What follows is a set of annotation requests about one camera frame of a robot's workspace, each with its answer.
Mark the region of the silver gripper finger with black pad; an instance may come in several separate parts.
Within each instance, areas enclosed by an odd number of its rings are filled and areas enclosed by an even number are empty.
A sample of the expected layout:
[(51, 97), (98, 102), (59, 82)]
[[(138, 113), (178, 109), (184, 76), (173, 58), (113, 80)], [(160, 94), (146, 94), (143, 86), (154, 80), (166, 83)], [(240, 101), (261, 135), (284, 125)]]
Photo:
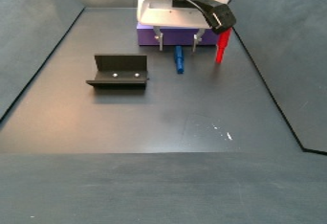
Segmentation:
[(160, 26), (153, 26), (154, 38), (158, 42), (160, 51), (164, 49), (164, 33), (161, 32)]

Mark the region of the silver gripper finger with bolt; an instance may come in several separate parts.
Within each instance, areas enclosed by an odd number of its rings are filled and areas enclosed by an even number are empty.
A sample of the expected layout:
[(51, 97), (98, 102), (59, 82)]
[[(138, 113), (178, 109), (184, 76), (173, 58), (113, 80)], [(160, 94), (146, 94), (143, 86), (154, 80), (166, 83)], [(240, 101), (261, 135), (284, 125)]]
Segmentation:
[(204, 29), (197, 29), (196, 34), (193, 35), (193, 45), (192, 45), (192, 52), (194, 53), (196, 45), (201, 41), (201, 37), (204, 35)]

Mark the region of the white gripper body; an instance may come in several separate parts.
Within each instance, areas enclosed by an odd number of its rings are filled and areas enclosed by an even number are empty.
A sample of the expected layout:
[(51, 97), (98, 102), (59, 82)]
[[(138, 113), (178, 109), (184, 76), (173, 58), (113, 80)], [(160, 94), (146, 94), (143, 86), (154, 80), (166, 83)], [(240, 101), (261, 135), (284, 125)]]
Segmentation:
[(229, 0), (137, 0), (135, 19), (142, 25), (196, 29), (230, 27)]

